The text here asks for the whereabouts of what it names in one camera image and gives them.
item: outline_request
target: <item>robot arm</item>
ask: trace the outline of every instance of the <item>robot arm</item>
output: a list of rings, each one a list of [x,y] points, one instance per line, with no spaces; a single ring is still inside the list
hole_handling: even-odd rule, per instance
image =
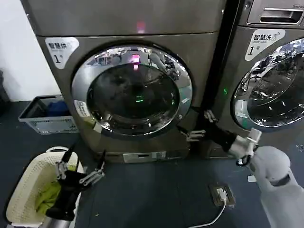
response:
[[[75,218],[74,210],[79,194],[88,190],[105,175],[105,151],[97,168],[90,174],[68,170],[67,163],[72,155],[72,146],[57,162],[57,181],[61,186],[60,193],[53,207],[47,210],[41,228],[68,228]]]
[[[262,133],[256,129],[251,129],[249,135],[242,138],[218,128],[210,110],[204,113],[204,117],[204,130],[187,134],[187,140],[193,142],[208,137],[233,154],[237,165],[247,166],[252,171],[272,228],[303,227],[304,190],[295,180],[288,156],[275,147],[258,147]]]

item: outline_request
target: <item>washing machine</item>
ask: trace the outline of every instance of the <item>washing machine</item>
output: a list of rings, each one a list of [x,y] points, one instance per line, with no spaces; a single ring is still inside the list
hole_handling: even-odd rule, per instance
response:
[[[113,162],[183,158],[224,0],[23,0],[87,145]]]
[[[304,2],[246,0],[212,110],[218,126],[243,137],[263,132],[260,145],[285,151],[304,129]],[[214,143],[205,157],[227,157]]]

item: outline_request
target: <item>power outlet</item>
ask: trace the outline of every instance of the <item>power outlet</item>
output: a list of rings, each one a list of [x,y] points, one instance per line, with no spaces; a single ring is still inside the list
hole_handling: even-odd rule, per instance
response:
[[[219,194],[218,194],[218,189],[223,189],[227,193],[227,201],[226,205],[227,206],[233,206],[235,204],[235,199],[232,195],[232,192],[230,190],[230,187],[227,184],[211,184],[209,185],[209,190],[211,193],[211,197],[213,200],[213,203],[217,207],[223,206],[223,201],[221,201]]]

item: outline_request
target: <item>number 1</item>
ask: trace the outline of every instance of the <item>number 1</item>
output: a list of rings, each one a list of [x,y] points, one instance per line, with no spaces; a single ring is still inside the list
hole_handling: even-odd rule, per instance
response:
[[[252,51],[253,51],[253,46],[252,46],[252,47],[250,47],[250,49],[251,49],[251,50],[250,50],[250,52],[249,52],[248,54],[249,54],[249,55],[253,55],[253,54],[252,54]]]
[[[60,63],[60,61],[58,60],[57,56],[54,55],[55,59],[56,59],[56,63]]]

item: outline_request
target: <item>plastic basket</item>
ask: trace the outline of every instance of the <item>plastic basket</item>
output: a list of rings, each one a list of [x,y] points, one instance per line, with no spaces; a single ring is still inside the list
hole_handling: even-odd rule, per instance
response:
[[[56,181],[55,163],[61,161],[63,154],[67,150],[68,148],[66,147],[52,147],[45,153],[38,155],[28,165],[6,209],[6,218],[14,227],[36,228],[42,224],[45,216],[35,211],[36,197],[46,184]],[[78,162],[77,154],[73,152],[68,165],[77,166],[77,163],[77,171],[84,173],[81,163]]]
[[[26,122],[39,134],[79,132],[71,115],[45,117],[47,106],[56,101],[63,101],[63,97],[60,95],[35,97],[22,112],[19,121]]]

